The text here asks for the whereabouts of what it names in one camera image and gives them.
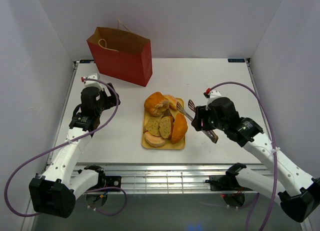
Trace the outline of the metal tongs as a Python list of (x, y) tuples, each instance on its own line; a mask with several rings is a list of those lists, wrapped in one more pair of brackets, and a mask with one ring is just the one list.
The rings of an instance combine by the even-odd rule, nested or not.
[[(196, 112), (196, 106), (191, 99), (188, 100), (187, 106), (190, 108), (191, 111), (193, 111), (194, 113)], [(193, 121), (194, 118), (182, 107), (182, 105), (179, 102), (176, 103), (176, 108), (181, 114), (186, 116), (190, 121)], [(209, 130), (209, 131), (202, 130), (202, 133), (205, 134), (211, 140), (212, 143), (216, 144), (218, 142), (219, 137), (216, 135), (216, 133), (213, 130)]]

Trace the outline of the orange oval bread loaf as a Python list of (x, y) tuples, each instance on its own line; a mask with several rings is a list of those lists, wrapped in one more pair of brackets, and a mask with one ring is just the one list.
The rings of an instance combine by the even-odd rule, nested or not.
[(188, 131), (188, 123), (185, 116), (181, 113), (178, 113), (175, 117), (173, 124), (171, 142), (176, 144), (180, 142), (186, 135)]

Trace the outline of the sugared pink doughnut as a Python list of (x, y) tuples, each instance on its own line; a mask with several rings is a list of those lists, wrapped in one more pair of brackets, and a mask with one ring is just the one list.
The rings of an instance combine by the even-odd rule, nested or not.
[(177, 102), (178, 102), (177, 99), (173, 95), (169, 95), (169, 94), (164, 94), (163, 96), (169, 100), (169, 107), (173, 111), (177, 111)]

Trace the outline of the chocolate dipped bread cone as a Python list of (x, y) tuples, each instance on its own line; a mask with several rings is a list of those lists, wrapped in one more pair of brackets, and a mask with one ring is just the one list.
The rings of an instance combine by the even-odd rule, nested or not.
[(174, 116), (172, 115), (171, 110), (170, 110), (169, 108), (167, 108), (167, 109), (165, 110), (165, 112), (163, 113), (162, 118), (165, 118), (165, 117), (172, 117), (172, 118), (174, 118)]

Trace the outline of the round crusty bread roll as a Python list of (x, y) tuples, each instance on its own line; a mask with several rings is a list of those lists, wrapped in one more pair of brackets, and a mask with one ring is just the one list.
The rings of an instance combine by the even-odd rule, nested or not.
[(170, 101), (157, 91), (144, 102), (144, 109), (153, 117), (160, 117), (170, 106)]

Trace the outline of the pale orange croissant bread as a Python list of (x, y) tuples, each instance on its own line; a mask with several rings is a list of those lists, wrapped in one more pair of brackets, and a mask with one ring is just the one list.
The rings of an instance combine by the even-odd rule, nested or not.
[(150, 146), (154, 148), (162, 147), (166, 143), (166, 140), (161, 136), (154, 136), (149, 131), (144, 133), (144, 139)]

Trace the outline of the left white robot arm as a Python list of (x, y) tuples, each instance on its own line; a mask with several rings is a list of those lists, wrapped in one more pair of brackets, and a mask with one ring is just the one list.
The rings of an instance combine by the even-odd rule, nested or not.
[(120, 104), (112, 84), (108, 83), (106, 87), (110, 95), (97, 81), (85, 82), (81, 103), (72, 114), (65, 145), (58, 149), (50, 167), (41, 177), (33, 178), (29, 183), (36, 212), (67, 218), (82, 194), (90, 189), (100, 191), (106, 186), (105, 172), (97, 165), (86, 166), (76, 177), (72, 177), (79, 157), (100, 126), (102, 112)]

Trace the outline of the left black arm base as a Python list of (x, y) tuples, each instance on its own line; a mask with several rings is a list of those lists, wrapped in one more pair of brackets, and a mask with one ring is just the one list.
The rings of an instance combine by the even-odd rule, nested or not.
[(122, 177), (106, 175), (104, 168), (101, 166), (88, 165), (84, 168), (84, 170), (91, 170), (98, 173), (97, 182), (95, 183), (95, 185), (91, 185), (89, 187), (89, 190), (95, 190), (105, 187), (121, 187)]

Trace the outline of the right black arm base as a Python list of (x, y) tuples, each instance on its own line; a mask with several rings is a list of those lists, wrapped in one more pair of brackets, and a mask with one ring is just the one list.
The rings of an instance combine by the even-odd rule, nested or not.
[(225, 174), (220, 177), (210, 175), (209, 178), (205, 180), (205, 183), (210, 185), (211, 191), (243, 191), (245, 188), (240, 186), (236, 177), (241, 170), (246, 168), (247, 166), (245, 164), (237, 162), (229, 167), (225, 171)]

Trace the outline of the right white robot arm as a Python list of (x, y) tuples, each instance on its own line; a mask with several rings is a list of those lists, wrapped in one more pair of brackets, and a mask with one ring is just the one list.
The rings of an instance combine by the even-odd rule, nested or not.
[(191, 125), (196, 131), (222, 131), (229, 140), (255, 156), (274, 175), (265, 177), (235, 163), (211, 185), (221, 189), (249, 188), (280, 205), (292, 220), (302, 223), (320, 205), (320, 180), (292, 162), (263, 128), (249, 117), (241, 117), (227, 97), (211, 98), (207, 105), (194, 107)]

